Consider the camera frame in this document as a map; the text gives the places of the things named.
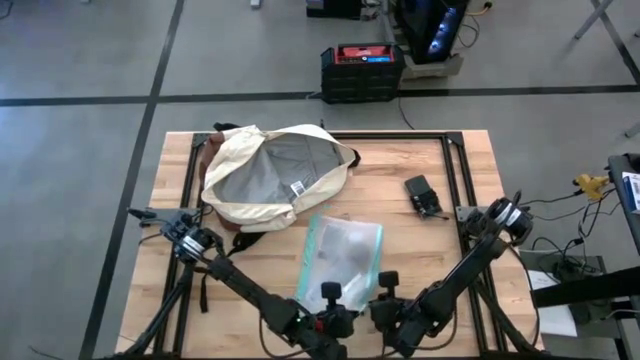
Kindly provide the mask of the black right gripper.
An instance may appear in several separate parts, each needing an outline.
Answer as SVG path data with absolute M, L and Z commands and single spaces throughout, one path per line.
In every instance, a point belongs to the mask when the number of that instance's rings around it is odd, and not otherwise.
M 425 336 L 425 324 L 414 300 L 377 298 L 370 302 L 370 309 L 384 345 L 419 345 Z

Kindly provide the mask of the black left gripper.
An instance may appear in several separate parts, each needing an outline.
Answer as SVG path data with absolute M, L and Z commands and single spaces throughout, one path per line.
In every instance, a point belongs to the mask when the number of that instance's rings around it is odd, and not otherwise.
M 355 333 L 352 322 L 358 316 L 358 311 L 347 310 L 343 305 L 328 305 L 315 315 L 315 329 L 332 338 L 345 339 Z

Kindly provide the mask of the clear mesh pouch teal trim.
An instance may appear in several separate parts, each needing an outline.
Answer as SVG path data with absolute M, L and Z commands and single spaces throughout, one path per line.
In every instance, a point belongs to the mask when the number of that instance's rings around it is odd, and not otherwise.
M 295 300 L 312 313 L 320 312 L 326 307 L 321 285 L 336 282 L 341 285 L 338 303 L 363 311 L 377 286 L 383 239 L 380 224 L 312 216 Z

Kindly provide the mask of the black wallet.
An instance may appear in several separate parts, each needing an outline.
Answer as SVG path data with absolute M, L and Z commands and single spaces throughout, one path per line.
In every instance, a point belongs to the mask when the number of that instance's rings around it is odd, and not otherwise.
M 447 216 L 442 215 L 442 207 L 437 193 L 429 185 L 424 175 L 406 180 L 404 186 L 414 210 L 422 219 L 435 217 L 448 220 Z

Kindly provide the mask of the cream canvas backpack brown base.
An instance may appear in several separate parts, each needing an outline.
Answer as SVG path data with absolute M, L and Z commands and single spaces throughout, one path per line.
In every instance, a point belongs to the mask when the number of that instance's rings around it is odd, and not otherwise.
M 200 198 L 234 234 L 227 251 L 234 257 L 281 240 L 302 215 L 336 197 L 360 161 L 356 149 L 318 125 L 219 129 L 205 142 Z

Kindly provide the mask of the white paper sheets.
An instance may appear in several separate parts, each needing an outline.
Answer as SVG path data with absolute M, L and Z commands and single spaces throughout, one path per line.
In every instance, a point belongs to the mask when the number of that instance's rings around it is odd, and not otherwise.
M 536 270 L 528 270 L 531 280 L 531 289 L 538 290 L 557 285 L 554 277 L 548 273 Z M 573 315 L 568 305 L 553 307 L 539 307 L 540 332 L 543 334 L 577 337 L 577 328 Z

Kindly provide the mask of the black beam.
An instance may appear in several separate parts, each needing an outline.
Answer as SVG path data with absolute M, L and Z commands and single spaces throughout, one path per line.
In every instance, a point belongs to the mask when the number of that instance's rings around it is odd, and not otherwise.
M 538 308 L 640 295 L 640 266 L 530 291 Z

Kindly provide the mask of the red and black toolbox stack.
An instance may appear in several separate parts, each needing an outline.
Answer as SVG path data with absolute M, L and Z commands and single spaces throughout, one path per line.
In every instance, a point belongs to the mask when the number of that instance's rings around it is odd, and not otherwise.
M 398 96 L 406 62 L 395 44 L 340 44 L 320 58 L 325 103 L 388 102 Z

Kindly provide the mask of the grey tower platform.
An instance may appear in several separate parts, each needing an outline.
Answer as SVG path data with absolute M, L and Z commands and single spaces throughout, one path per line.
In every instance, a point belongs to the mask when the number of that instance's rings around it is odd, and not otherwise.
M 456 76 L 464 63 L 464 58 L 460 54 L 452 55 L 442 62 L 428 64 L 416 64 L 409 55 L 405 55 L 404 58 L 406 67 L 402 73 L 403 80 Z

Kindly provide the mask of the blue and white box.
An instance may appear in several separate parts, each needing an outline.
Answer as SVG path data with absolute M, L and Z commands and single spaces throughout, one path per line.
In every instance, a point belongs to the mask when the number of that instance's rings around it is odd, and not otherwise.
M 622 181 L 629 211 L 640 214 L 640 174 L 623 172 Z

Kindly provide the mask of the black computer tower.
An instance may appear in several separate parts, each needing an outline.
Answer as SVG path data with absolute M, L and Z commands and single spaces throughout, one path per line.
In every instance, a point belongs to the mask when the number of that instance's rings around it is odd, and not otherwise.
M 394 17 L 416 64 L 445 61 L 470 0 L 397 0 Z

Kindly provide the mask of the black equipment box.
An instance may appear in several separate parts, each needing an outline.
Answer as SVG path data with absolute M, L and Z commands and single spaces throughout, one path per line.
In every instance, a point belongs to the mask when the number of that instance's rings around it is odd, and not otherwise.
M 358 19 L 362 0 L 305 0 L 306 15 L 315 18 Z

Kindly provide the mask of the grey metal stand leg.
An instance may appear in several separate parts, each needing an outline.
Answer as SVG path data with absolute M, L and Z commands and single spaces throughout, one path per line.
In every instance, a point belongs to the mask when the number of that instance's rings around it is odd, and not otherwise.
M 607 9 L 612 5 L 612 3 L 615 0 L 589 0 L 589 1 L 594 6 L 594 10 L 573 35 L 573 38 L 576 40 L 581 39 L 588 32 L 588 30 L 595 24 L 595 22 L 606 13 Z

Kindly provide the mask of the black aluminium table frame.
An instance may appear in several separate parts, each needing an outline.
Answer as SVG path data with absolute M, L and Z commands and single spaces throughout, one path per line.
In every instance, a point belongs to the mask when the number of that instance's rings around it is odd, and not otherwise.
M 179 205 L 187 171 L 192 135 L 169 132 L 161 152 L 150 206 L 160 209 Z M 461 259 L 461 242 L 453 211 L 456 206 L 484 205 L 505 196 L 489 134 L 486 130 L 464 131 L 335 131 L 339 142 L 354 148 L 362 159 L 349 170 L 345 188 L 329 200 L 302 213 L 289 228 L 266 234 L 256 245 L 233 255 L 234 263 L 251 279 L 283 296 L 294 294 L 302 264 L 304 235 L 311 216 L 327 216 L 383 226 L 383 271 L 397 270 L 399 296 L 413 298 L 422 288 L 444 278 Z M 420 220 L 404 190 L 404 181 L 423 174 L 435 188 L 446 216 Z M 137 338 L 161 305 L 167 275 L 176 263 L 170 245 L 160 237 L 146 241 L 138 250 L 133 279 L 120 335 L 113 352 L 124 352 Z M 491 265 L 495 295 L 504 312 L 530 341 L 535 333 L 532 306 L 525 270 L 509 250 Z M 180 355 L 179 307 L 169 315 L 160 355 L 152 344 L 146 360 L 270 360 L 259 343 L 258 311 L 238 295 L 213 279 L 207 280 L 209 312 L 199 308 L 201 274 L 193 280 L 186 295 L 186 327 Z M 482 314 L 487 354 L 480 356 L 480 345 L 472 314 L 471 296 L 465 292 L 458 300 L 457 334 L 447 347 L 437 351 L 417 351 L 417 360 L 529 360 L 516 353 L 498 351 L 498 335 L 489 310 L 479 297 L 475 303 Z M 369 315 L 355 321 L 356 333 L 341 340 L 350 359 L 371 360 L 380 356 L 382 336 L 375 332 Z

